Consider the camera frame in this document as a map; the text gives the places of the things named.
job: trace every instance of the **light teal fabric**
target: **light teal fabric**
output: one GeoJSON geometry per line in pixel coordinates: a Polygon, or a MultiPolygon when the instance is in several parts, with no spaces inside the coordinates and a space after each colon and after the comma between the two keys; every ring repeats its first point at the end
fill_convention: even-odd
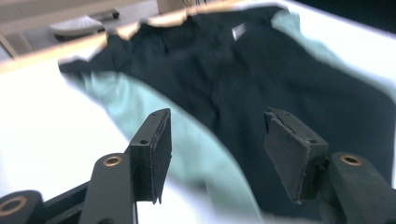
{"type": "Polygon", "coordinates": [[[391,81],[373,74],[359,72],[348,67],[321,42],[306,38],[300,30],[299,15],[290,14],[288,11],[283,10],[276,13],[271,22],[275,29],[285,33],[297,41],[316,60],[326,63],[333,68],[345,72],[346,74],[377,88],[396,103],[396,86],[391,81]]]}
{"type": "Polygon", "coordinates": [[[171,108],[173,152],[169,176],[185,184],[205,186],[218,212],[262,221],[259,206],[232,155],[183,109],[124,74],[100,72],[69,80],[102,105],[127,139],[132,139],[151,112],[171,108]]]}

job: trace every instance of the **clothing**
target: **clothing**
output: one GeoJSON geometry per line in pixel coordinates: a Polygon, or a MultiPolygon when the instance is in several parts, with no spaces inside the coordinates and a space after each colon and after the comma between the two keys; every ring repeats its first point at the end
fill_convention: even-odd
{"type": "Polygon", "coordinates": [[[390,181],[396,108],[382,91],[309,55],[274,29],[278,7],[202,14],[180,26],[142,24],[130,41],[110,36],[89,62],[66,73],[136,77],[200,120],[230,150],[264,211],[318,218],[316,203],[292,204],[262,148],[267,107],[289,111],[331,152],[369,159],[390,181]]]}
{"type": "Polygon", "coordinates": [[[147,84],[122,73],[65,77],[106,110],[126,139],[134,137],[150,113],[170,108],[173,149],[168,176],[189,186],[204,186],[218,212],[261,222],[259,206],[240,167],[198,120],[147,84]]]}
{"type": "Polygon", "coordinates": [[[278,31],[285,33],[293,38],[297,43],[303,47],[316,60],[328,64],[337,70],[341,70],[349,76],[352,76],[376,89],[384,92],[389,98],[396,103],[396,86],[395,83],[384,77],[379,77],[369,72],[356,71],[347,66],[344,62],[338,59],[321,42],[306,38],[300,30],[300,18],[296,14],[290,14],[288,11],[280,11],[275,14],[272,19],[272,25],[278,31]]]}

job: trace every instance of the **screw hole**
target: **screw hole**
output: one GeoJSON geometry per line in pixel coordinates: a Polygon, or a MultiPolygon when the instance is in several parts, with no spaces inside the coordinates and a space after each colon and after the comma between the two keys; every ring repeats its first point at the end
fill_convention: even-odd
{"type": "Polygon", "coordinates": [[[109,157],[109,158],[105,159],[103,161],[103,165],[105,165],[105,166],[115,166],[115,165],[120,164],[121,162],[122,162],[122,158],[118,157],[118,156],[115,156],[115,157],[109,157]]]}
{"type": "Polygon", "coordinates": [[[341,156],[340,160],[349,165],[354,165],[354,166],[362,165],[362,162],[359,158],[350,155],[343,155],[341,156]]]}
{"type": "Polygon", "coordinates": [[[149,141],[148,140],[140,140],[140,144],[142,144],[142,145],[145,145],[145,144],[147,144],[149,141]]]}
{"type": "Polygon", "coordinates": [[[0,204],[0,217],[11,215],[21,210],[27,204],[27,198],[18,196],[0,204]]]}

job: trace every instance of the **folded garment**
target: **folded garment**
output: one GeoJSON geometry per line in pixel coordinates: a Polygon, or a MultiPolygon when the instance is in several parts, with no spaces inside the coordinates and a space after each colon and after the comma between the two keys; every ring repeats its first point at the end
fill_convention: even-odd
{"type": "Polygon", "coordinates": [[[61,71],[77,78],[113,71],[146,82],[230,150],[262,210],[318,218],[316,203],[292,204],[283,190],[262,148],[262,112],[289,111],[325,138],[331,152],[367,158],[390,182],[396,108],[378,88],[318,61],[275,29],[280,10],[200,14],[169,28],[142,24],[131,40],[110,36],[89,62],[63,64],[61,71]]]}

